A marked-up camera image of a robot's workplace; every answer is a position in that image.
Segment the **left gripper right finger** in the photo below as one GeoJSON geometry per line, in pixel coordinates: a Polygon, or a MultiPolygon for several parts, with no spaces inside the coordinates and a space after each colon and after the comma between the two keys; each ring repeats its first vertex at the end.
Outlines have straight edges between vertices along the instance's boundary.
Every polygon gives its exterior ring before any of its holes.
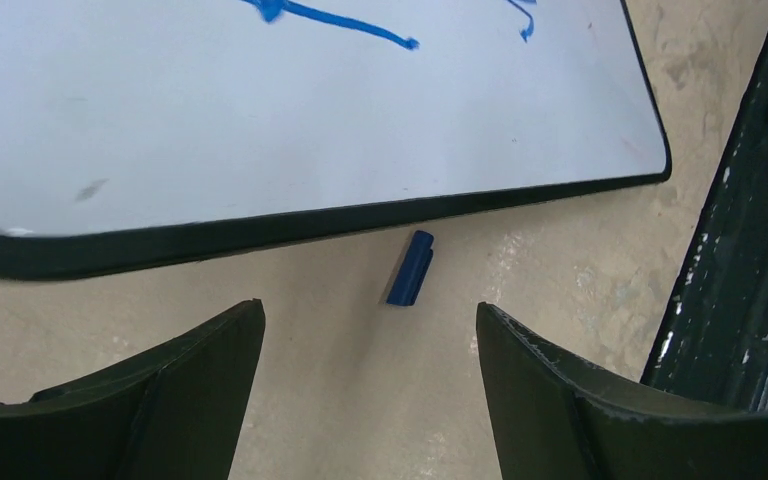
{"type": "Polygon", "coordinates": [[[506,479],[768,479],[768,410],[631,381],[492,304],[478,305],[476,334],[506,479]]]}

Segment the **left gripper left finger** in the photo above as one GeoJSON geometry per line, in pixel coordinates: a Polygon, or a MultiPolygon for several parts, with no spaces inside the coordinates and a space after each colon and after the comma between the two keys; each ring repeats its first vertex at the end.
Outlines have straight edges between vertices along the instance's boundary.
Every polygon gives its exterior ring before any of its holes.
{"type": "Polygon", "coordinates": [[[0,403],[0,479],[225,479],[265,333],[258,300],[107,368],[0,403]]]}

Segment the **blue marker cap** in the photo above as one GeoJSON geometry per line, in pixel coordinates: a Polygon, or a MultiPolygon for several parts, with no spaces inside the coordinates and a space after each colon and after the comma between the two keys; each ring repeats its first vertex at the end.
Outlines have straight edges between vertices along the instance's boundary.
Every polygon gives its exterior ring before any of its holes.
{"type": "Polygon", "coordinates": [[[433,243],[431,233],[423,230],[413,233],[387,294],[387,305],[409,307],[416,303],[433,259],[433,243]]]}

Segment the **white whiteboard black frame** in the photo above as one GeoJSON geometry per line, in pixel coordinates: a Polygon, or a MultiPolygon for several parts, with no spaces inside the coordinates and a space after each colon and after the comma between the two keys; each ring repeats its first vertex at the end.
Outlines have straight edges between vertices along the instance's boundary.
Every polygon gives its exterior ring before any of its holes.
{"type": "Polygon", "coordinates": [[[657,183],[623,1],[0,1],[0,279],[657,183]]]}

